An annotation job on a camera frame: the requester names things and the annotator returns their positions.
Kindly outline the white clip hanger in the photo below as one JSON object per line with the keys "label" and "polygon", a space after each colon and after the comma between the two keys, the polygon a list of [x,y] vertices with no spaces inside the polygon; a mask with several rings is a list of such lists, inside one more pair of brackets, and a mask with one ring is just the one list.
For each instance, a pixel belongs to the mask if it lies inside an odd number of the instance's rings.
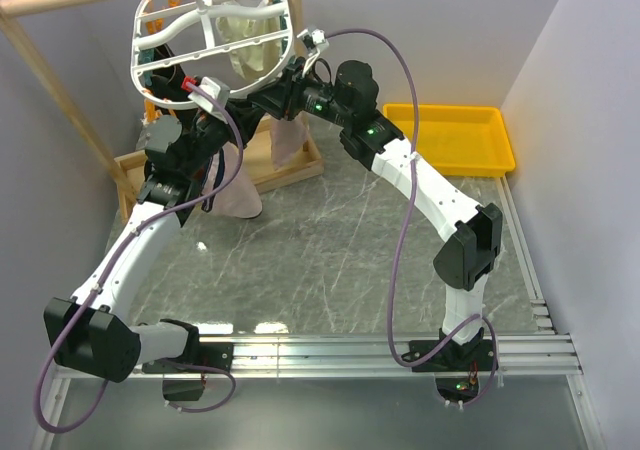
{"label": "white clip hanger", "polygon": [[[246,97],[280,76],[295,53],[294,22],[289,0],[190,0],[155,10],[156,0],[141,0],[134,15],[130,75],[135,88],[153,104],[173,110],[195,105],[155,97],[145,87],[144,73],[158,68],[198,62],[227,55],[233,64],[243,57],[259,61],[266,72],[241,88],[231,90],[235,99]],[[204,44],[173,57],[143,63],[144,50],[170,44],[182,33],[191,35],[199,26]]]}

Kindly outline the pink underwear navy trim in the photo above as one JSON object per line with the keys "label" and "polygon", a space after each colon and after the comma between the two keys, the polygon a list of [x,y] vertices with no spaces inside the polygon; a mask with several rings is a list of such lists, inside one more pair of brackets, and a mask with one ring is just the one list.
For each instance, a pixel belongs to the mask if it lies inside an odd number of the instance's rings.
{"label": "pink underwear navy trim", "polygon": [[[235,170],[238,161],[236,146],[226,143],[222,150],[211,158],[206,167],[202,194],[209,194],[226,181]],[[261,214],[262,201],[244,165],[241,165],[233,181],[210,199],[204,200],[201,209],[206,213],[219,216],[252,219]]]}

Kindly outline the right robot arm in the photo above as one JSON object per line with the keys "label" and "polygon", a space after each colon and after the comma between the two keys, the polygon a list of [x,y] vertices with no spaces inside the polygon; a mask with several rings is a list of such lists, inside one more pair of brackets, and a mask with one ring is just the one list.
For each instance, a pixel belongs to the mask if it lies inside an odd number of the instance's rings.
{"label": "right robot arm", "polygon": [[440,339],[426,355],[401,355],[394,339],[387,341],[392,358],[405,368],[419,368],[439,356],[448,371],[465,368],[492,330],[483,315],[484,290],[501,249],[501,210],[460,192],[382,115],[368,64],[348,60],[332,82],[307,75],[306,67],[298,58],[278,80],[251,92],[249,102],[276,119],[292,120],[306,112],[337,125],[343,149],[407,197],[409,211],[421,212],[431,223],[443,242],[433,260],[446,290]]}

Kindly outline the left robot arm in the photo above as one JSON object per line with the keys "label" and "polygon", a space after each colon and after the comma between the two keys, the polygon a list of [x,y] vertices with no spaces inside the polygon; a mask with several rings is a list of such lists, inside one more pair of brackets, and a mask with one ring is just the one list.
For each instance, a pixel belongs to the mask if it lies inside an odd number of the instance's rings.
{"label": "left robot arm", "polygon": [[184,121],[164,115],[148,126],[145,179],[125,228],[71,297],[54,298],[46,306],[47,365],[119,383],[150,362],[167,360],[180,372],[200,364],[196,326],[175,319],[130,326],[124,320],[154,262],[194,207],[210,202],[238,175],[239,168],[221,158],[223,173],[205,192],[213,158],[224,149],[240,154],[264,113],[232,101],[223,112],[188,110],[185,115]]}

